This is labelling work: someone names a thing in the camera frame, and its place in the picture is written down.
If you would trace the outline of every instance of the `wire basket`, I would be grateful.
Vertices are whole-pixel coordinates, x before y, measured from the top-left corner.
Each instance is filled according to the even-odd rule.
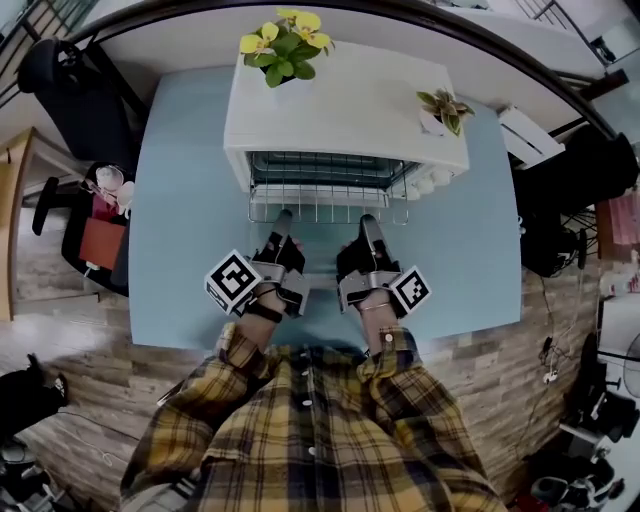
[[[249,220],[272,223],[281,209],[294,222],[355,224],[366,213],[407,224],[407,175],[415,162],[336,153],[249,153]]]

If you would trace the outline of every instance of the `wooden floor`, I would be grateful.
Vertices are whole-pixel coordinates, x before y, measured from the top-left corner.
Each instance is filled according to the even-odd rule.
[[[20,298],[82,294],[80,274],[59,256],[63,219],[48,219],[47,231],[38,239],[30,233],[29,214],[23,210],[19,235]],[[579,355],[595,325],[598,276],[597,262],[588,264],[578,321],[562,342],[563,349],[574,355]],[[545,280],[556,335],[565,331],[574,316],[577,283],[574,269]],[[563,393],[576,375],[578,360],[564,359],[558,380],[548,387],[543,384],[547,370],[541,367],[538,354],[551,330],[541,280],[523,272],[521,322],[434,340],[432,351],[424,357],[429,370],[459,398],[476,448],[505,500],[522,482],[519,459],[557,431]],[[31,352],[51,375],[64,372],[67,376],[71,405],[63,410],[99,425],[58,414],[20,437],[54,477],[71,484],[78,496],[117,508],[126,461],[155,410],[156,399],[184,378],[204,353],[132,345],[128,303],[109,294],[102,294],[100,303],[93,306],[24,314],[12,324],[0,324],[0,372],[24,368]]]

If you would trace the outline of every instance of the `black office chair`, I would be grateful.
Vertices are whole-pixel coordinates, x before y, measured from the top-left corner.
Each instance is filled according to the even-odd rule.
[[[57,38],[38,41],[20,64],[18,87],[24,93],[35,94],[74,157],[101,162],[91,166],[87,178],[95,182],[95,171],[100,165],[115,164],[126,181],[135,179],[140,148],[133,138],[122,98],[102,73],[84,62],[74,45]],[[86,262],[78,254],[87,218],[92,215],[93,196],[78,187],[58,190],[58,184],[57,178],[49,178],[40,194],[33,232],[42,233],[51,208],[71,208],[61,252],[74,268],[84,273]],[[127,226],[116,268],[113,272],[92,271],[89,277],[126,296],[128,222],[118,216],[112,223]]]

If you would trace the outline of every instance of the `plaid shirt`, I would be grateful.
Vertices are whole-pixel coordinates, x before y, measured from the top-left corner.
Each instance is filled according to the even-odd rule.
[[[256,346],[217,355],[156,414],[122,480],[126,512],[505,510],[454,399],[411,334],[383,351]]]

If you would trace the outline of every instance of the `light blue table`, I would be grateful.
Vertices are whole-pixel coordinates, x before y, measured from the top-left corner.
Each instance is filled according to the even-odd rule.
[[[129,248],[133,342],[211,348],[222,315],[203,279],[232,248],[253,254],[267,226],[247,218],[222,149],[232,68],[165,76],[142,144]],[[433,296],[404,324],[419,343],[520,319],[520,244],[513,183],[495,113],[473,104],[466,124],[471,169],[419,201],[407,226],[383,225],[393,255],[417,264]],[[357,226],[294,225],[308,265],[330,267]],[[337,295],[312,292],[307,314],[285,319],[276,342],[362,345],[354,315]]]

